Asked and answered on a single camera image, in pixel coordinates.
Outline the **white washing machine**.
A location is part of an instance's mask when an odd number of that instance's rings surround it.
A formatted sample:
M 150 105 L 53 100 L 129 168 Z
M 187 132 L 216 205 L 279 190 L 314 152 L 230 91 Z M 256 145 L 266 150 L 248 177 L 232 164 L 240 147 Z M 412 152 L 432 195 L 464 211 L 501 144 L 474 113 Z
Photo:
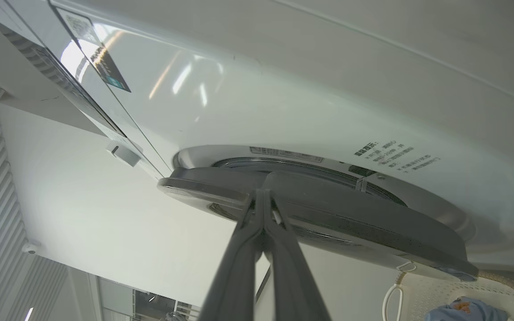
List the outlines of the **white washing machine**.
M 102 80 L 57 6 L 123 32 Z M 514 268 L 514 0 L 0 0 L 84 113 L 168 176 L 253 154 L 376 171 L 463 211 L 468 258 Z

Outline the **blue cartoon print garment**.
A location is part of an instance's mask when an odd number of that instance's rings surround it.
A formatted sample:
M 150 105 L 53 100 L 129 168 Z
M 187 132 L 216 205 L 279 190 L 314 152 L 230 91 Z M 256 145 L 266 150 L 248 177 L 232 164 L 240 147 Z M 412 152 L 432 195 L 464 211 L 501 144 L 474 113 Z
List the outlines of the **blue cartoon print garment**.
M 509 315 L 471 297 L 459 297 L 448 305 L 441 305 L 426 313 L 424 321 L 509 321 Z

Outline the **dark grey washer door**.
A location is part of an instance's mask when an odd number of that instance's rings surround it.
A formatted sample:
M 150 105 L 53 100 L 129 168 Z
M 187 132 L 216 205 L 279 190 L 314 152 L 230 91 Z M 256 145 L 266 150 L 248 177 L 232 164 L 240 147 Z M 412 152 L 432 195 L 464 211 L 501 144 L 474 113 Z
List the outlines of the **dark grey washer door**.
M 269 191 L 273 218 L 288 223 L 299 242 L 392 269 L 473 282 L 479 270 L 464 240 L 430 215 L 352 185 L 288 171 L 218 167 L 178 168 L 158 188 L 210 214 L 241 221 L 257 190 Z

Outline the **black door lock slot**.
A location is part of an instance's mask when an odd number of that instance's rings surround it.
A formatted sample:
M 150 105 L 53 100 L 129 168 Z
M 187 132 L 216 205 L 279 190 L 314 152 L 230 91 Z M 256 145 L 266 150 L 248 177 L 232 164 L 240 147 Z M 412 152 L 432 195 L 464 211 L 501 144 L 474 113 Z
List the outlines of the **black door lock slot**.
M 373 175 L 374 173 L 377 173 L 376 171 L 366 169 L 364 167 L 360 166 L 349 166 L 348 171 L 351 173 L 354 173 L 355 175 L 361 176 L 361 177 L 369 177 Z

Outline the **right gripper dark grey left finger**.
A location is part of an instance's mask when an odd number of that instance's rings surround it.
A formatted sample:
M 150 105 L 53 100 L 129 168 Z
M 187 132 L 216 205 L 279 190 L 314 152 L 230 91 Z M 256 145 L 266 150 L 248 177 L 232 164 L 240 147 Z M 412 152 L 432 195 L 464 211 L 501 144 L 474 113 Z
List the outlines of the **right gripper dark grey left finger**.
M 253 321 L 256 263 L 263 253 L 265 197 L 253 191 L 201 309 L 199 321 Z

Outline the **dark product label sticker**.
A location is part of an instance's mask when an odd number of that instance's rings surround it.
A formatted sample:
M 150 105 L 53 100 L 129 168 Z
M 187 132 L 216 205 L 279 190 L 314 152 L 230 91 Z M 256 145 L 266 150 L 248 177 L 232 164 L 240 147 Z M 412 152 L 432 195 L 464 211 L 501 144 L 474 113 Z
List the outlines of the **dark product label sticker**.
M 129 85 L 110 54 L 110 49 L 119 42 L 123 32 L 115 27 L 95 24 L 87 16 L 57 6 L 54 6 L 54 9 L 104 83 L 131 93 Z

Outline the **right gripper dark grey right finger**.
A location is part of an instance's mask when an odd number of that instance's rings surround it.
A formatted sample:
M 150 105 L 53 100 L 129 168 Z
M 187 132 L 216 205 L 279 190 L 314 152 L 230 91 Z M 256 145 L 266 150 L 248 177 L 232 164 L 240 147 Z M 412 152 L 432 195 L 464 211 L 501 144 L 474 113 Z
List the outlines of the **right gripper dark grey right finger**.
M 265 252 L 273 265 L 275 321 L 331 321 L 288 217 L 264 190 Z

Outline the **cream perforated laundry basket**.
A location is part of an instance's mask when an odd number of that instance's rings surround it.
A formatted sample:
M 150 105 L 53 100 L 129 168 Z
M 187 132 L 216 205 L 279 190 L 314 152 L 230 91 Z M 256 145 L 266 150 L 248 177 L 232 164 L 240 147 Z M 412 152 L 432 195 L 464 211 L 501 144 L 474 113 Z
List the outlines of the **cream perforated laundry basket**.
M 481 271 L 474 282 L 416 274 L 416 264 L 398 266 L 398 276 L 384 296 L 383 321 L 424 321 L 426 313 L 459 297 L 471 297 L 502 309 L 514 321 L 514 280 Z

